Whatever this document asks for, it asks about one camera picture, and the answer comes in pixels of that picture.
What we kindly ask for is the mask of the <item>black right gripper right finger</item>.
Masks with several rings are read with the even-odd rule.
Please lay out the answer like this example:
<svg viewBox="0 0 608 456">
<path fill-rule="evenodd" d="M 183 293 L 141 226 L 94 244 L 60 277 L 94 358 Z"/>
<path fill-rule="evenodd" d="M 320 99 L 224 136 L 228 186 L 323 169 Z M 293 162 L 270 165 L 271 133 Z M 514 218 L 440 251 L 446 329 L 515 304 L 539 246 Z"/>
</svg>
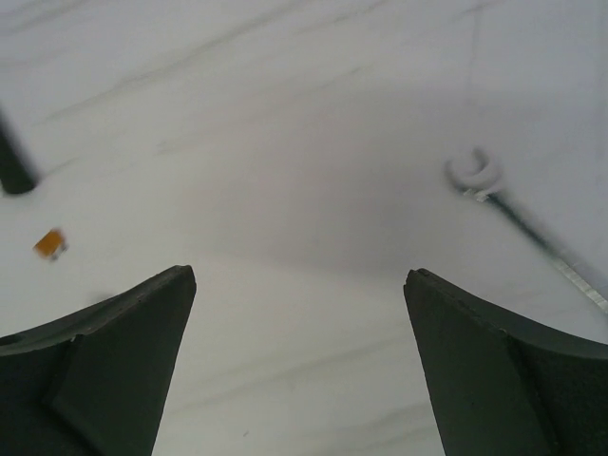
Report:
<svg viewBox="0 0 608 456">
<path fill-rule="evenodd" d="M 606 454 L 606 345 L 424 269 L 404 296 L 445 454 Z"/>
</svg>

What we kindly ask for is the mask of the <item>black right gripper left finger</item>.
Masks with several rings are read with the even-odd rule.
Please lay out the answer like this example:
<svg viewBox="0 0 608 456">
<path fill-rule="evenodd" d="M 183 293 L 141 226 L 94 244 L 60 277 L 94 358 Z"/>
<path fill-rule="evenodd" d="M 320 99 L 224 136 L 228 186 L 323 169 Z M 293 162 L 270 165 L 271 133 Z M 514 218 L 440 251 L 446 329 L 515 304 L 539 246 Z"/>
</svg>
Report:
<svg viewBox="0 0 608 456">
<path fill-rule="evenodd" d="M 196 295 L 173 266 L 1 339 L 4 455 L 149 455 Z"/>
</svg>

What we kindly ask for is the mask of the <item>orange blade fuse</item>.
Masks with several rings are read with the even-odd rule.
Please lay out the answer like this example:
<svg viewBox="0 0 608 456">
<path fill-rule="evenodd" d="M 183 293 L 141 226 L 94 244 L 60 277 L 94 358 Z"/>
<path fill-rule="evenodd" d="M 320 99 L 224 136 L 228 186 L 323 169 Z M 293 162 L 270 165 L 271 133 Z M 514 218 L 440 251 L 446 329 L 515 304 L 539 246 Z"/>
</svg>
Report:
<svg viewBox="0 0 608 456">
<path fill-rule="evenodd" d="M 32 248 L 42 259 L 55 261 L 67 250 L 67 239 L 60 228 L 49 230 Z"/>
</svg>

